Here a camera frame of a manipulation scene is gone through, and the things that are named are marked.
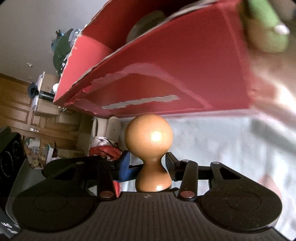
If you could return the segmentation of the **wooden gourd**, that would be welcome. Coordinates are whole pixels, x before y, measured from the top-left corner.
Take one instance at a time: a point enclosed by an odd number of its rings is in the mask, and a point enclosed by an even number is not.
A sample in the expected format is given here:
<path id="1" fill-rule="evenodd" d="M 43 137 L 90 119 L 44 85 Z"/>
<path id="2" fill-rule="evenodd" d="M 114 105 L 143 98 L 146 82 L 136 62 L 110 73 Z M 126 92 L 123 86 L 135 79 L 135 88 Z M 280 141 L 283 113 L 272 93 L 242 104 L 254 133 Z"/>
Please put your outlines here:
<path id="1" fill-rule="evenodd" d="M 159 192 L 171 187 L 171 178 L 162 157 L 173 142 L 173 131 L 159 115 L 144 114 L 134 118 L 125 131 L 125 145 L 133 156 L 143 161 L 135 180 L 138 192 Z"/>

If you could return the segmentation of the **round woven basket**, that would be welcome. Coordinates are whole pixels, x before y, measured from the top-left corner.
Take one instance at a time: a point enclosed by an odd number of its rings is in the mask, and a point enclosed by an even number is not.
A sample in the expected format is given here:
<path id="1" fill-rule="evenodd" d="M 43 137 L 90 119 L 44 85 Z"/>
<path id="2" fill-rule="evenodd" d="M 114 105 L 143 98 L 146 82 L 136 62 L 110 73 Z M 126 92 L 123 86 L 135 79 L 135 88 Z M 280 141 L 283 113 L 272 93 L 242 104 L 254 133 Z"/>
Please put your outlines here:
<path id="1" fill-rule="evenodd" d="M 154 11 L 141 18 L 130 30 L 126 37 L 126 44 L 141 36 L 145 32 L 160 24 L 166 15 L 163 11 Z"/>

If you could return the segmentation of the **green patterned bed sheet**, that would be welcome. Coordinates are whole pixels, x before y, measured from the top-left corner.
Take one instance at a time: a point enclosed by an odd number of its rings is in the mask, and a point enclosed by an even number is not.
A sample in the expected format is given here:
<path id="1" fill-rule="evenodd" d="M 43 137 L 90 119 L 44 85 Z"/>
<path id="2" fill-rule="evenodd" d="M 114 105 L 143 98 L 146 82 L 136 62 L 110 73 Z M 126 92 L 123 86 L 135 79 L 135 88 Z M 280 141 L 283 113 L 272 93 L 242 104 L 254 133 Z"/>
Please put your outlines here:
<path id="1" fill-rule="evenodd" d="M 207 166 L 218 161 L 273 190 L 283 204 L 276 229 L 295 238 L 295 45 L 250 51 L 261 84 L 251 109 L 167 116 L 171 152 Z"/>

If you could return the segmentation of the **large red cardboard box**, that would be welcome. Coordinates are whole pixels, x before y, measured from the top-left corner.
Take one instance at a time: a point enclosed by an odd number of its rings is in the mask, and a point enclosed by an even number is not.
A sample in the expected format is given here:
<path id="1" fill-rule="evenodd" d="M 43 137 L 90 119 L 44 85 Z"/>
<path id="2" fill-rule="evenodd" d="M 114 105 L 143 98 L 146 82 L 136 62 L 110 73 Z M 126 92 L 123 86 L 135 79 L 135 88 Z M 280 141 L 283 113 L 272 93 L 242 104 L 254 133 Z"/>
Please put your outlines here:
<path id="1" fill-rule="evenodd" d="M 82 30 L 54 103 L 94 116 L 132 117 L 251 107 L 238 1 L 107 1 Z M 166 18 L 126 44 L 144 16 Z"/>

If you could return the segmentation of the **dark green cloth item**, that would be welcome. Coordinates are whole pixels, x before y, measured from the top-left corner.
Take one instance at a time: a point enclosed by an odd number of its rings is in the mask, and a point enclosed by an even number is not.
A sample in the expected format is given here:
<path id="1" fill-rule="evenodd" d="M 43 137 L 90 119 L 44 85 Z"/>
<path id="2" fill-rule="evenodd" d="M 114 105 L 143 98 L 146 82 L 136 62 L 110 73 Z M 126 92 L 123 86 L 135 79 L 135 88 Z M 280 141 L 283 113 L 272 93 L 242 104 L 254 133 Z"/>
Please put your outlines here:
<path id="1" fill-rule="evenodd" d="M 73 29 L 68 30 L 66 33 L 56 31 L 57 37 L 52 41 L 51 47 L 53 50 L 53 65 L 56 72 L 61 76 L 64 66 L 67 62 L 66 56 L 71 52 L 71 46 L 69 42 L 70 35 Z"/>

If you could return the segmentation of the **green plush toy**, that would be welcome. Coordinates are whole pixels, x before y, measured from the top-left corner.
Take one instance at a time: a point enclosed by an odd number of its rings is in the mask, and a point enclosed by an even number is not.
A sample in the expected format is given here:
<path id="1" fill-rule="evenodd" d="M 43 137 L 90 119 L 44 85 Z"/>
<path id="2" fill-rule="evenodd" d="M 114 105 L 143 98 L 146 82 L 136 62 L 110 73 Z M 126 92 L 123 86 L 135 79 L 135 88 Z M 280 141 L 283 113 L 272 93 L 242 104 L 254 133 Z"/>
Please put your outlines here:
<path id="1" fill-rule="evenodd" d="M 238 9 L 247 40 L 255 48 L 267 53 L 287 49 L 290 30 L 269 1 L 241 1 Z"/>

